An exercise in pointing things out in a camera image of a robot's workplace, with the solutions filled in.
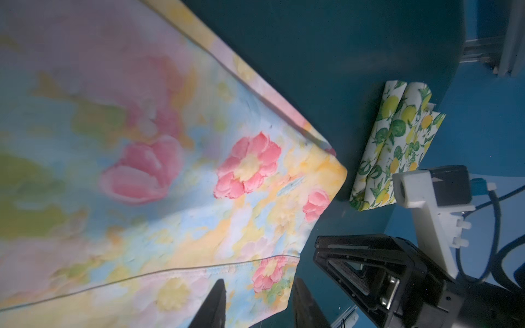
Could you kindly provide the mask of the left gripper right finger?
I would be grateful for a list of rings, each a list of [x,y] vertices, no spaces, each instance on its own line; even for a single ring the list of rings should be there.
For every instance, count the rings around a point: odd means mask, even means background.
[[[292,304],[295,328],[331,328],[330,323],[301,278],[294,280]]]

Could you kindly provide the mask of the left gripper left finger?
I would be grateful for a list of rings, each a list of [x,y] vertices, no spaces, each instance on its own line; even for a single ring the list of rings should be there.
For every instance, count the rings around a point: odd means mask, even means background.
[[[225,328],[225,324],[226,287],[224,280],[219,279],[197,311],[189,328]]]

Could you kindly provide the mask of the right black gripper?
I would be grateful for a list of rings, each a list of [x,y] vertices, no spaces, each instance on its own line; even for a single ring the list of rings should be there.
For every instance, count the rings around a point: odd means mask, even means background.
[[[387,235],[320,236],[314,262],[376,327],[452,327],[464,289],[413,243]]]

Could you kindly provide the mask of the lemon print skirt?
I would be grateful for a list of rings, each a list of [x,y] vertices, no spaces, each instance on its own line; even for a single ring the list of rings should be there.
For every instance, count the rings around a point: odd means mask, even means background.
[[[395,203],[394,174],[419,168],[446,115],[421,82],[388,81],[351,190],[358,211]]]

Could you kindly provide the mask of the pink floral skirt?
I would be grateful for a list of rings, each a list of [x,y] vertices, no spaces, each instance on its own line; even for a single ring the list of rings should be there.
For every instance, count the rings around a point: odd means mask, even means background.
[[[1,2],[1,326],[226,326],[288,306],[346,169],[179,3]]]

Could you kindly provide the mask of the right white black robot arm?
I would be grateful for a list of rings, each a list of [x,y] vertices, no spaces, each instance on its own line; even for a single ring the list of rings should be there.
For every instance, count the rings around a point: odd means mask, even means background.
[[[523,327],[524,298],[451,277],[410,241],[320,236],[314,262],[376,327]]]

